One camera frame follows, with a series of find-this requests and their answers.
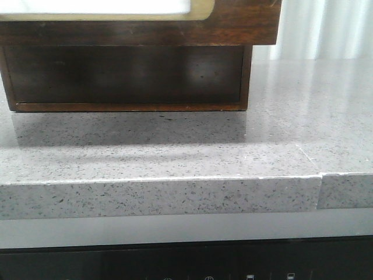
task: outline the touch control symbol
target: touch control symbol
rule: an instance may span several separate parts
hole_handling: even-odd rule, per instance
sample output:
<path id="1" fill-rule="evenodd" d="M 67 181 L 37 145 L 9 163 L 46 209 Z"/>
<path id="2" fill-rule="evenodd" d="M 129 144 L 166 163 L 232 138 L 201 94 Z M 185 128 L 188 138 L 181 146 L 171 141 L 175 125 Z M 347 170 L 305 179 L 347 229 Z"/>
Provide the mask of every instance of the touch control symbol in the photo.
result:
<path id="1" fill-rule="evenodd" d="M 286 280 L 295 280 L 295 273 L 288 273 Z"/>

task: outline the open wooden compartment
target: open wooden compartment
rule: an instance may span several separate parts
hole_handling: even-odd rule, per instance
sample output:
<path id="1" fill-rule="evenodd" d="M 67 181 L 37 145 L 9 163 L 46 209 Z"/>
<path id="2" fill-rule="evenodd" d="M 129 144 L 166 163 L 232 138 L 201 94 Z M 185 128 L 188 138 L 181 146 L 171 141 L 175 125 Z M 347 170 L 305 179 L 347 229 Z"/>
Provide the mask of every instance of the open wooden compartment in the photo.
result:
<path id="1" fill-rule="evenodd" d="M 9 108 L 246 110 L 252 45 L 276 42 L 279 15 L 280 1 L 215 0 L 205 20 L 7 17 L 0 66 Z"/>

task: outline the gray quartz countertop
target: gray quartz countertop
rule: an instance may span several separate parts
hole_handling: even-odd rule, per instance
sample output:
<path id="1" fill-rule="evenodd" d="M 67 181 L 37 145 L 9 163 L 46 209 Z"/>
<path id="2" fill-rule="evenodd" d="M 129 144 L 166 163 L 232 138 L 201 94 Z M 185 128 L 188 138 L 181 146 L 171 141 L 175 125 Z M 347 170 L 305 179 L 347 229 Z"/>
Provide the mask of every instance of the gray quartz countertop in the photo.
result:
<path id="1" fill-rule="evenodd" d="M 373 207 L 373 60 L 254 61 L 247 112 L 0 115 L 0 219 Z"/>

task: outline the white panel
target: white panel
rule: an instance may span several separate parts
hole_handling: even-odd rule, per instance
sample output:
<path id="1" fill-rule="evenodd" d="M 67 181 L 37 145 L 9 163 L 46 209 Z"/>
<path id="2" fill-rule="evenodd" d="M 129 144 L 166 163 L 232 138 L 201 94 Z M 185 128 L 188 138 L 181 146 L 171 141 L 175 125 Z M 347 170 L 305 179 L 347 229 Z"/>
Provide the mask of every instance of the white panel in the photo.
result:
<path id="1" fill-rule="evenodd" d="M 373 0 L 283 0 L 276 46 L 253 59 L 373 58 Z"/>
<path id="2" fill-rule="evenodd" d="M 0 1 L 0 13 L 179 14 L 191 11 L 191 0 L 10 0 Z"/>

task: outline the wooden cabinet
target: wooden cabinet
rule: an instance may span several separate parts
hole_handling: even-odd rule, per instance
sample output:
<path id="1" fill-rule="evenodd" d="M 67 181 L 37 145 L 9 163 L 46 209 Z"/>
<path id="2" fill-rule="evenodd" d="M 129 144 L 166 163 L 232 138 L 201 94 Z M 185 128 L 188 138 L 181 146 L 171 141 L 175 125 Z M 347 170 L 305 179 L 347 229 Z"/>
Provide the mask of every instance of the wooden cabinet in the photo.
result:
<path id="1" fill-rule="evenodd" d="M 280 1 L 213 4 L 204 20 L 3 17 L 10 109 L 245 110 L 252 45 L 276 42 Z"/>

